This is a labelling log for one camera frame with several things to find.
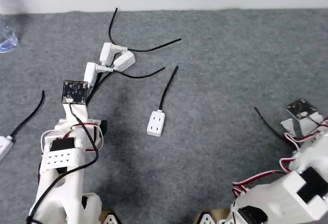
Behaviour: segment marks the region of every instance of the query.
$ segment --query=white plastic bracket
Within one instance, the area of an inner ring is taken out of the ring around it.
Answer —
[[[78,167],[80,165],[81,150],[72,148],[59,151],[49,151],[44,158],[44,168],[46,170],[63,167]]]

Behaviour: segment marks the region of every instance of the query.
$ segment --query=power outlet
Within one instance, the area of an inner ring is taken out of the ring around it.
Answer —
[[[120,224],[120,221],[116,219],[113,214],[108,214],[103,224]]]
[[[200,218],[199,224],[215,224],[215,221],[209,213],[203,213]]]
[[[164,120],[165,113],[161,110],[153,111],[149,119],[147,133],[149,135],[160,137],[163,131]]]
[[[8,154],[14,143],[12,142],[12,137],[0,136],[0,161]]]

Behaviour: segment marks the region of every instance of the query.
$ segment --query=electrical plug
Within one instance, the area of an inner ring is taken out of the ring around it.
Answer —
[[[114,61],[114,69],[120,72],[125,71],[127,68],[131,67],[135,64],[135,57],[131,51],[127,51],[122,53],[120,57],[118,57]]]

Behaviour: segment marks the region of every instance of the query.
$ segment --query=white power strip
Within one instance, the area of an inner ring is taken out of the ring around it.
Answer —
[[[210,214],[203,214],[199,224],[215,224],[215,221]]]
[[[103,224],[118,224],[118,221],[115,217],[115,215],[109,214]]]
[[[14,143],[12,142],[12,137],[0,136],[0,161],[8,154]]]

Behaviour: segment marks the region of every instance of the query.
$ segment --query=white robot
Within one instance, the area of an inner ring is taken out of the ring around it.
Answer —
[[[295,139],[290,133],[284,134],[286,141],[296,150],[291,158],[280,160],[282,171],[267,171],[241,182],[233,182],[232,191],[236,200],[228,217],[218,220],[218,224],[308,223],[320,220],[328,211],[328,119],[323,119],[304,99],[295,101],[287,109],[299,121],[302,134],[307,135]],[[294,132],[293,124],[286,123],[282,122],[284,127]],[[290,163],[289,167],[284,164],[286,162]],[[280,173],[283,177],[251,189],[244,186],[273,173]],[[197,223],[215,221],[211,213],[202,212]]]
[[[121,56],[114,60],[114,55]],[[87,63],[84,81],[65,81],[62,103],[66,118],[60,119],[54,130],[43,133],[43,152],[39,169],[39,186],[36,201],[26,223],[44,224],[99,224],[101,201],[94,193],[83,193],[84,168],[96,162],[98,150],[104,144],[103,131],[106,122],[90,119],[87,112],[87,99],[96,88],[100,73],[122,73],[135,63],[134,54],[127,48],[105,43],[100,55],[100,64]],[[95,153],[95,158],[85,163],[84,153]],[[115,224],[115,216],[108,219]]]

